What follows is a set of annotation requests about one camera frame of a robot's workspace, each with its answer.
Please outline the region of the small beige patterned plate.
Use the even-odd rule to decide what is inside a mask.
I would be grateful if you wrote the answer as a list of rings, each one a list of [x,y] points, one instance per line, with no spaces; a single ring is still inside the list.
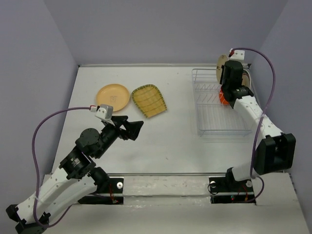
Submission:
[[[223,71],[223,66],[225,64],[225,62],[227,62],[229,60],[228,56],[226,54],[222,54],[217,61],[216,64],[216,78],[219,84],[221,84],[221,75],[222,75],[222,71]]]

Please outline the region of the white plate green red rim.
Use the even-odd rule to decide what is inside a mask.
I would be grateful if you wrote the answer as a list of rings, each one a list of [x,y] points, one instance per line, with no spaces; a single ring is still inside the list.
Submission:
[[[246,86],[248,88],[251,88],[251,84],[252,84],[252,81],[251,81],[251,76],[250,76],[249,71],[243,70],[242,85],[244,85],[244,86]]]

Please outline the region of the orange round plate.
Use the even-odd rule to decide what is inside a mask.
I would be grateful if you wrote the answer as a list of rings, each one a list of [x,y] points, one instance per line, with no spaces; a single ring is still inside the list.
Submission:
[[[222,92],[221,89],[219,91],[219,100],[222,105],[229,105],[229,102],[225,99],[224,93]]]

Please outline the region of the round yellow plate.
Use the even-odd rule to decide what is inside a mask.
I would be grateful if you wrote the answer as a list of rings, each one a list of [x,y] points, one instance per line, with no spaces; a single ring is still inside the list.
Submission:
[[[108,84],[102,87],[97,95],[97,105],[109,105],[113,107],[113,112],[122,110],[130,100],[130,93],[128,89],[121,84]]]

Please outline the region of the beige painted plate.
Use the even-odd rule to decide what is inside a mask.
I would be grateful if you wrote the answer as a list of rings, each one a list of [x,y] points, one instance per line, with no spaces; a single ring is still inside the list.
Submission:
[[[249,76],[245,71],[242,74],[242,85],[246,87],[250,86]]]

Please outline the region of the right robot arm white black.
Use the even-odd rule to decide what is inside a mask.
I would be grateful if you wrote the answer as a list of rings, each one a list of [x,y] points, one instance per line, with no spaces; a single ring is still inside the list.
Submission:
[[[296,144],[294,135],[284,133],[260,108],[253,92],[242,84],[242,75],[239,61],[229,60],[222,66],[225,100],[255,131],[251,160],[226,172],[224,185],[229,191],[236,191],[244,180],[291,168]]]

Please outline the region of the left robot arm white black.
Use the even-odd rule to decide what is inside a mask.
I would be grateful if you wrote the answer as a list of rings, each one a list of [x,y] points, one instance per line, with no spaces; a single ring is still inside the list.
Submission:
[[[113,116],[103,121],[101,131],[85,129],[72,151],[34,194],[6,209],[8,217],[17,224],[17,233],[41,234],[52,226],[52,219],[84,196],[113,191],[109,176],[96,166],[94,160],[100,158],[118,138],[137,139],[144,122],[128,122],[127,119],[127,116]]]

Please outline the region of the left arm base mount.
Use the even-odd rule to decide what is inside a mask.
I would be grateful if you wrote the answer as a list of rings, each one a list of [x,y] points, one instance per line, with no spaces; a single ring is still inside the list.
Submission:
[[[110,177],[110,184],[104,189],[97,190],[84,196],[78,201],[81,205],[122,205],[124,177]]]

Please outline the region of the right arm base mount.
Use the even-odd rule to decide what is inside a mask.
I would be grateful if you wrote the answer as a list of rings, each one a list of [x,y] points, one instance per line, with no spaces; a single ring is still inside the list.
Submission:
[[[255,203],[253,184],[250,180],[235,181],[228,185],[225,177],[210,177],[207,186],[212,204]]]

